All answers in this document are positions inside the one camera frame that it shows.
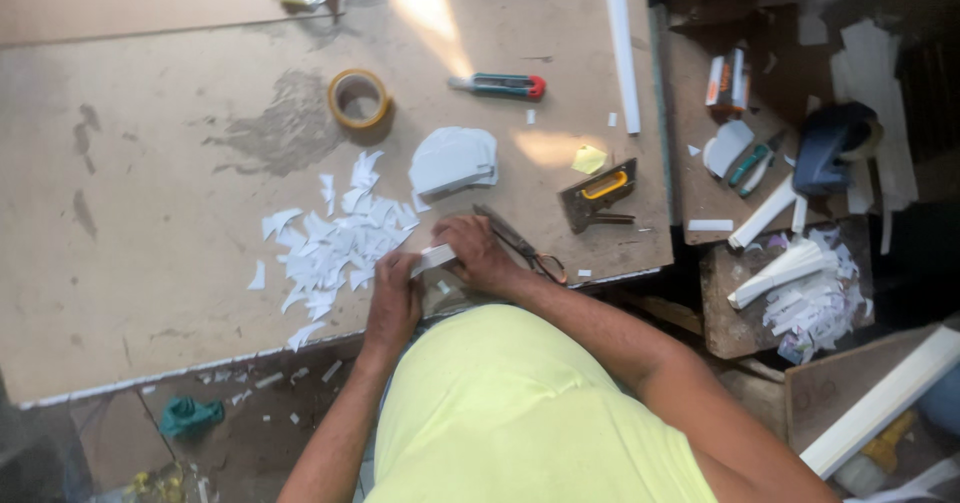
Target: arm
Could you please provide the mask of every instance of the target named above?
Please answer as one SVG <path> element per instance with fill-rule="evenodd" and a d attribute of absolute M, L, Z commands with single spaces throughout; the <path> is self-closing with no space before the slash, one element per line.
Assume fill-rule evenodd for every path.
<path fill-rule="evenodd" d="M 520 268 L 486 217 L 438 222 L 437 242 L 453 248 L 469 286 L 539 315 L 588 350 L 667 424 L 686 434 L 720 503 L 836 501 L 786 445 L 744 411 L 697 355 L 643 321 Z"/>
<path fill-rule="evenodd" d="M 364 446 L 387 379 L 421 316 L 420 256 L 390 252 L 376 264 L 363 347 L 346 384 L 303 454 L 277 503 L 345 502 L 354 498 Z"/>

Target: person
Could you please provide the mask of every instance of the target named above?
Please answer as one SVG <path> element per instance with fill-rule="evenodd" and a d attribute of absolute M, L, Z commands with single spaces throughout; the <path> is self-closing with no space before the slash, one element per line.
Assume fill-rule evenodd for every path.
<path fill-rule="evenodd" d="M 468 287 L 518 307 L 453 315 L 404 353 L 422 313 L 419 256 L 384 256 L 361 352 L 280 503 L 353 498 L 391 374 L 370 503 L 838 501 L 678 341 L 521 268 L 486 217 L 442 219 L 433 234 Z"/>

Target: green cloth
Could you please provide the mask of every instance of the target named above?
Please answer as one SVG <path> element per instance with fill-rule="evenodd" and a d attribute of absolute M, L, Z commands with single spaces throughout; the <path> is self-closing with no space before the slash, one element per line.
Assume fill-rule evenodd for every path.
<path fill-rule="evenodd" d="M 196 435 L 223 419 L 224 404 L 220 400 L 198 404 L 189 396 L 174 396 L 163 408 L 159 428 L 163 435 Z"/>

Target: metal scissors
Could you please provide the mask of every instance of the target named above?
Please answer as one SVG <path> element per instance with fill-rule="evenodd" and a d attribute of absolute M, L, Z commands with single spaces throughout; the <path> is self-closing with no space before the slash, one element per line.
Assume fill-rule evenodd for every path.
<path fill-rule="evenodd" d="M 530 242 L 523 239 L 520 233 L 511 227 L 505 219 L 500 217 L 500 214 L 494 212 L 487 205 L 473 205 L 473 211 L 475 214 L 485 215 L 489 219 L 489 226 L 493 229 L 493 232 L 496 233 L 499 238 L 503 239 L 504 242 L 510 244 L 510 247 L 516 250 L 517 253 L 521 254 L 523 259 L 527 260 L 527 264 L 530 265 L 531 270 L 534 270 L 537 274 L 546 276 L 546 278 L 555 284 L 562 286 L 567 284 L 567 270 L 559 259 L 550 254 L 536 251 L 534 247 L 530 245 Z"/>

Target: packing tape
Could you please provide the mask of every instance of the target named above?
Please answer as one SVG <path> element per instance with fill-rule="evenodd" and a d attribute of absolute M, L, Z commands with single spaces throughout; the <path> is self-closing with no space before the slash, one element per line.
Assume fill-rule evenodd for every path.
<path fill-rule="evenodd" d="M 355 90 L 362 90 L 363 87 L 375 91 L 376 112 L 366 118 L 349 116 L 343 110 L 344 103 L 342 103 L 342 100 L 351 92 L 355 96 L 360 96 L 361 94 L 356 93 Z M 341 124 L 350 128 L 369 128 L 377 124 L 387 114 L 387 107 L 390 105 L 390 98 L 383 88 L 383 83 L 377 79 L 376 75 L 366 71 L 366 69 L 348 69 L 334 77 L 333 81 L 330 82 L 330 88 L 326 91 L 326 101 L 330 104 L 330 111 L 333 112 L 333 116 Z"/>

